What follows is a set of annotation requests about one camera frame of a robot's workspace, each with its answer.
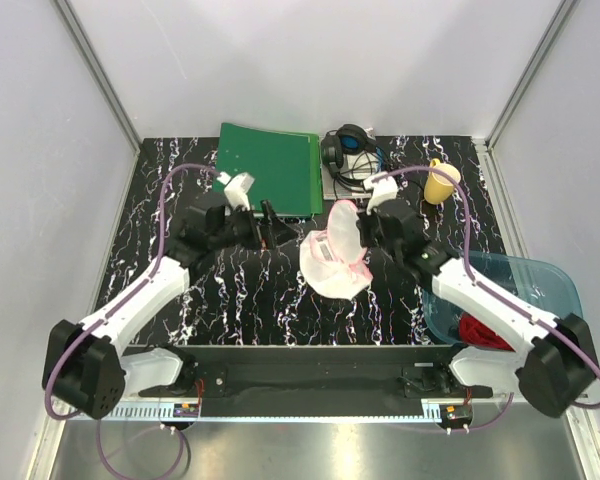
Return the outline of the white pink mesh laundry bag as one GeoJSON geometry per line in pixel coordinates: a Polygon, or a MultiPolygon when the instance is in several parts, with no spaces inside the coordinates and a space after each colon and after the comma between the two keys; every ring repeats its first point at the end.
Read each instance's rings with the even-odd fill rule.
{"type": "Polygon", "coordinates": [[[373,279],[363,258],[358,211],[349,200],[336,201],[324,230],[310,231],[299,248],[299,266],[306,283],[320,296],[352,300],[373,279]]]}

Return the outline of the red bra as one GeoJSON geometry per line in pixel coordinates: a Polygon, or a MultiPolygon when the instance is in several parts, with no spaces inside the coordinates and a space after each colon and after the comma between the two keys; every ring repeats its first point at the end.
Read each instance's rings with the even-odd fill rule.
{"type": "Polygon", "coordinates": [[[468,345],[503,351],[513,350],[503,338],[466,312],[462,313],[459,318],[458,334],[460,339],[468,345]]]}

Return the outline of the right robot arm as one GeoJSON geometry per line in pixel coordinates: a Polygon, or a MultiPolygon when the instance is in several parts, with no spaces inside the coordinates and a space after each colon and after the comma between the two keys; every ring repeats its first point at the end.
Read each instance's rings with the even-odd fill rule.
{"type": "MultiPolygon", "coordinates": [[[[499,335],[507,350],[463,346],[434,371],[446,396],[467,387],[520,394],[540,413],[560,417],[581,407],[580,397],[600,383],[600,366],[587,322],[535,307],[477,272],[449,246],[427,237],[417,214],[389,200],[357,214],[360,243],[379,248],[423,290],[470,314],[499,335]]],[[[589,406],[600,409],[600,400],[589,406]]]]}

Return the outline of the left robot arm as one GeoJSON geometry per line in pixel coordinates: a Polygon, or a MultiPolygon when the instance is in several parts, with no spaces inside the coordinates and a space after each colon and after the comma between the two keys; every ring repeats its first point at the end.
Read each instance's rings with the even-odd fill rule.
{"type": "Polygon", "coordinates": [[[223,250],[274,250],[297,238],[269,201],[261,207],[255,213],[231,206],[220,194],[203,195],[133,283],[80,322],[58,322],[49,334],[42,376],[49,416],[62,417],[53,399],[100,420],[125,396],[156,388],[183,396],[194,389],[194,356],[166,344],[131,355],[125,351],[165,306],[213,269],[223,250]]]}

